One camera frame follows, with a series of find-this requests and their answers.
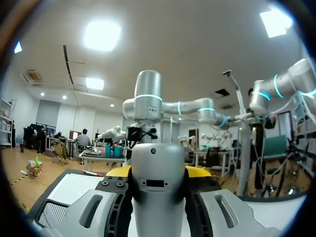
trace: red marker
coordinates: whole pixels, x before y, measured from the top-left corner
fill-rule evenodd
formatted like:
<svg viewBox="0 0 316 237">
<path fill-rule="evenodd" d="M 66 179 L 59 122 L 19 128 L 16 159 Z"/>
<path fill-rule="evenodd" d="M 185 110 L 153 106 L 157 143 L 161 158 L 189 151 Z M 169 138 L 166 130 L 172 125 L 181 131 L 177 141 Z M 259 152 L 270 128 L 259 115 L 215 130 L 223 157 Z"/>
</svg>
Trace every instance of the red marker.
<svg viewBox="0 0 316 237">
<path fill-rule="evenodd" d="M 103 177 L 102 174 L 97 174 L 97 173 L 93 173 L 93 172 L 86 171 L 86 170 L 84 170 L 83 173 L 84 174 L 89 174 L 89 175 L 92 175 L 92 176 Z"/>
</svg>

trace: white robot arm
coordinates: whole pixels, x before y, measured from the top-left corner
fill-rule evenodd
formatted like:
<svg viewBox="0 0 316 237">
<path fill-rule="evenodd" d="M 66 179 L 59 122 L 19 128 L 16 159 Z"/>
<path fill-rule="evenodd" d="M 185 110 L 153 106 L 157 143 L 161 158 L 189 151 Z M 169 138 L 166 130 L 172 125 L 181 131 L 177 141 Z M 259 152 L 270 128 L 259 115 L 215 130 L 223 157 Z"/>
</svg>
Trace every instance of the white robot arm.
<svg viewBox="0 0 316 237">
<path fill-rule="evenodd" d="M 250 108 L 255 114 L 265 116 L 271 98 L 284 98 L 300 92 L 313 114 L 316 114 L 316 78 L 306 59 L 301 59 L 286 72 L 267 80 L 255 81 Z"/>
<path fill-rule="evenodd" d="M 121 131 L 120 126 L 116 126 L 114 128 L 111 128 L 107 130 L 106 132 L 98 135 L 98 140 L 101 138 L 107 139 L 111 138 L 113 142 L 118 142 L 119 140 L 125 139 L 126 132 Z"/>
</svg>

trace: wire basket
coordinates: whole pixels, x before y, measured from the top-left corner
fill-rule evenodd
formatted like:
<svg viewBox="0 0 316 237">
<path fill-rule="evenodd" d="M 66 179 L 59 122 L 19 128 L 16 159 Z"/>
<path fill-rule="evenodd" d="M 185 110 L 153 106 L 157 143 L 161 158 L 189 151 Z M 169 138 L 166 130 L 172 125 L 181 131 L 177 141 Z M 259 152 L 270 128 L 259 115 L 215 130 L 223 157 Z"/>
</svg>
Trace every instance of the wire basket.
<svg viewBox="0 0 316 237">
<path fill-rule="evenodd" d="M 41 227 L 54 228 L 65 218 L 68 205 L 53 200 L 46 200 L 41 208 L 36 222 Z"/>
</svg>

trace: green panel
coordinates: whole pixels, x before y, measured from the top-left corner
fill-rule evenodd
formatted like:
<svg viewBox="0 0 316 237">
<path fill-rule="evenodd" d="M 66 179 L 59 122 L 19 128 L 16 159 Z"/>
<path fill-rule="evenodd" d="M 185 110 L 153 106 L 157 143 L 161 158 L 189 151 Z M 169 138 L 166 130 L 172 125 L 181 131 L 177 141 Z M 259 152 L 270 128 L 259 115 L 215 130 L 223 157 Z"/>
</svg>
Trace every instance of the green panel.
<svg viewBox="0 0 316 237">
<path fill-rule="evenodd" d="M 285 154 L 287 149 L 287 140 L 285 135 L 277 137 L 269 137 L 265 139 L 265 147 L 263 151 L 264 157 L 281 156 Z"/>
</svg>

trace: ceiling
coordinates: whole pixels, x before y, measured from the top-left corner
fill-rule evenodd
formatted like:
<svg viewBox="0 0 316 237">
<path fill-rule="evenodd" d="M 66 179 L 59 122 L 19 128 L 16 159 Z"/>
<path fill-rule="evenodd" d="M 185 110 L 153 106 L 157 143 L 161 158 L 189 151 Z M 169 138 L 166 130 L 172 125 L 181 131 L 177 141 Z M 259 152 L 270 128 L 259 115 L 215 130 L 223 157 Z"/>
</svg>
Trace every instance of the ceiling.
<svg viewBox="0 0 316 237">
<path fill-rule="evenodd" d="M 261 0 L 56 0 L 40 7 L 20 39 L 23 51 L 12 66 L 20 74 L 37 70 L 42 87 L 27 90 L 39 99 L 76 105 L 92 105 L 121 112 L 132 98 L 142 70 L 162 74 L 166 102 L 214 99 L 216 109 L 238 113 L 237 96 L 223 71 L 231 69 L 244 101 L 255 80 L 286 70 L 301 58 L 301 43 L 294 27 L 283 36 L 268 38 L 259 13 L 270 10 Z M 113 21 L 121 26 L 113 51 L 97 51 L 83 45 L 85 27 L 93 20 Z M 84 77 L 101 78 L 103 90 L 73 89 L 65 63 L 67 47 L 74 84 Z M 225 88 L 231 95 L 219 99 L 214 92 Z M 68 93 L 67 100 L 61 96 Z"/>
</svg>

